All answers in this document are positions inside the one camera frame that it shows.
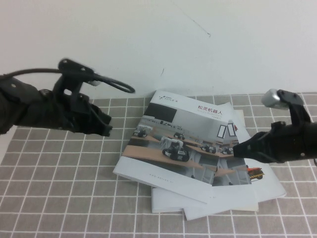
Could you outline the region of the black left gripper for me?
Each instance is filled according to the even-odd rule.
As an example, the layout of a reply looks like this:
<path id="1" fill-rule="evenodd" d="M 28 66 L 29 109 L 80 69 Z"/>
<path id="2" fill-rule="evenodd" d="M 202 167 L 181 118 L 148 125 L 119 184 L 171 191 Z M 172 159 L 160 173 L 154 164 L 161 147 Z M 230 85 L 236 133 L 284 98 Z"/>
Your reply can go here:
<path id="1" fill-rule="evenodd" d="M 110 136 L 111 116 L 89 103 L 83 95 L 80 96 L 79 102 L 72 104 L 68 95 L 59 101 L 48 89 L 40 90 L 40 94 L 44 102 L 40 109 L 39 127 Z"/>

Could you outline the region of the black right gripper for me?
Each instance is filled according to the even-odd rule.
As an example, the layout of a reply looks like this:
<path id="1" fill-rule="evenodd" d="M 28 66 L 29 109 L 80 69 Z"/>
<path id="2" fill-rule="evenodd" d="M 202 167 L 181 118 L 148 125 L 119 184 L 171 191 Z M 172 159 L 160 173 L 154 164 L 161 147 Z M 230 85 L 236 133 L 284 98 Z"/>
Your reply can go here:
<path id="1" fill-rule="evenodd" d="M 259 162 L 272 162 L 271 157 L 264 153 L 273 153 L 277 163 L 307 159 L 304 126 L 286 125 L 283 121 L 274 122 L 271 124 L 271 131 L 256 133 L 250 139 L 234 146 L 233 152 L 236 158 Z"/>

